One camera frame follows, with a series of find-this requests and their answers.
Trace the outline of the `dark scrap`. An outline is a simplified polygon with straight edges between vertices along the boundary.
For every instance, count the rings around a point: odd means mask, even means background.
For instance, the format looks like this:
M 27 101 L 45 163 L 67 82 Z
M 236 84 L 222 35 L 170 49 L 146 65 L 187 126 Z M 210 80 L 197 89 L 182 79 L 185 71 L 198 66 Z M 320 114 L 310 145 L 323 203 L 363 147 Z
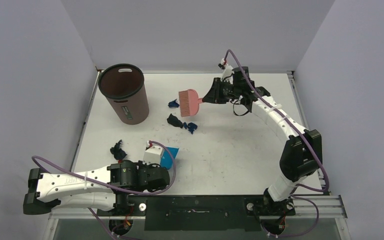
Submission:
M 177 128 L 183 128 L 184 127 L 184 123 L 179 120 L 175 115 L 173 114 L 170 114 L 168 116 L 168 118 L 166 119 L 167 123 L 173 127 L 177 127 Z

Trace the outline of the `black scrap edge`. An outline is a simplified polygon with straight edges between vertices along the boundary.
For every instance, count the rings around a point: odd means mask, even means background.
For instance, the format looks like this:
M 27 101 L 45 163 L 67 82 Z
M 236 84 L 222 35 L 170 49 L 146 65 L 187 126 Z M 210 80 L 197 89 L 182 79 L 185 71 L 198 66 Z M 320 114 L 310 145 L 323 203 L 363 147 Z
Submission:
M 122 149 L 123 140 L 120 139 L 113 147 L 110 148 L 110 153 L 117 161 L 123 161 L 127 153 Z

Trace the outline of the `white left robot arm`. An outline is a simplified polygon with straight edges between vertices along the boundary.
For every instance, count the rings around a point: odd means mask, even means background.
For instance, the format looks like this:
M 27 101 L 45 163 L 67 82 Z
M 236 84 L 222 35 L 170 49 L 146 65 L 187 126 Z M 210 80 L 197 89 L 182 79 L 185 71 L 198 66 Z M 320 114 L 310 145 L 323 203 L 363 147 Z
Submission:
M 167 169 L 142 161 L 124 160 L 77 173 L 33 168 L 22 209 L 25 215 L 43 215 L 61 208 L 91 208 L 121 216 L 135 207 L 129 195 L 152 194 L 169 185 Z

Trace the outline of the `blue dustpan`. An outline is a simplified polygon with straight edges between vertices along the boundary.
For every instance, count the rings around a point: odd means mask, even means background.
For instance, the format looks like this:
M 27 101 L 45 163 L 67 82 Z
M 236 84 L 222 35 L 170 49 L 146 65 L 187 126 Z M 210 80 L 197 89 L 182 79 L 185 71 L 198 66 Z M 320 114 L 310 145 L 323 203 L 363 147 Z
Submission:
M 173 159 L 176 159 L 176 156 L 179 152 L 178 147 L 167 147 L 168 151 L 164 151 L 160 159 L 159 165 L 167 170 L 170 170 L 173 167 Z

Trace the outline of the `blue scrap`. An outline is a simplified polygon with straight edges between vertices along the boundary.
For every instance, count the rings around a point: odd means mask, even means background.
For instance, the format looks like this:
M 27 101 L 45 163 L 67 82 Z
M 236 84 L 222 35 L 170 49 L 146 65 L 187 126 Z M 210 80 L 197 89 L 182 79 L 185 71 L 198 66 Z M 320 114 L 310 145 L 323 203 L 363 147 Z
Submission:
M 180 104 L 177 102 L 177 99 L 170 101 L 167 105 L 171 109 L 180 107 Z

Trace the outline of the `pink hand brush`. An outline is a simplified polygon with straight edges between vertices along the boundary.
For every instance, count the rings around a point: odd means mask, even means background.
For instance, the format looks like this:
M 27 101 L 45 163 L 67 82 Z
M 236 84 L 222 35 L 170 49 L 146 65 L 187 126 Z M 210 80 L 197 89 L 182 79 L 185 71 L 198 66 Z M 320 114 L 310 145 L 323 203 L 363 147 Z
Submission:
M 195 89 L 179 91 L 178 100 L 180 115 L 183 118 L 195 116 L 199 112 L 200 104 L 203 103 Z

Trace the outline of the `blue scrap table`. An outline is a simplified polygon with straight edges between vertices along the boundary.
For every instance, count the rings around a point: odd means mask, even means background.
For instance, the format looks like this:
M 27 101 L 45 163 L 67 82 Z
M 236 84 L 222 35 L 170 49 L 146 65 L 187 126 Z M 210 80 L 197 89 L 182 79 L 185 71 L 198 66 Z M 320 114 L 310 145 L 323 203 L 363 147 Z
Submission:
M 189 122 L 189 123 L 184 122 L 183 128 L 188 132 L 190 132 L 191 134 L 194 134 L 194 131 L 197 130 L 198 126 L 193 122 Z

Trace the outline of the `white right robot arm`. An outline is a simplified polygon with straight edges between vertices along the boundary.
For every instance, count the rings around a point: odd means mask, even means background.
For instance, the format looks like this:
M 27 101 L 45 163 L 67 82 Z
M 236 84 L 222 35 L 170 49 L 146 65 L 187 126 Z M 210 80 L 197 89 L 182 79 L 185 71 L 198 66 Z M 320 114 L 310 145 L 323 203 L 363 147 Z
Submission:
M 202 102 L 243 105 L 248 113 L 259 117 L 284 142 L 279 161 L 280 175 L 266 190 L 269 197 L 262 201 L 264 211 L 274 215 L 282 209 L 282 201 L 288 199 L 306 177 L 322 166 L 321 134 L 297 123 L 270 92 L 256 86 L 249 76 L 248 67 L 218 66 L 222 75 L 213 79 Z

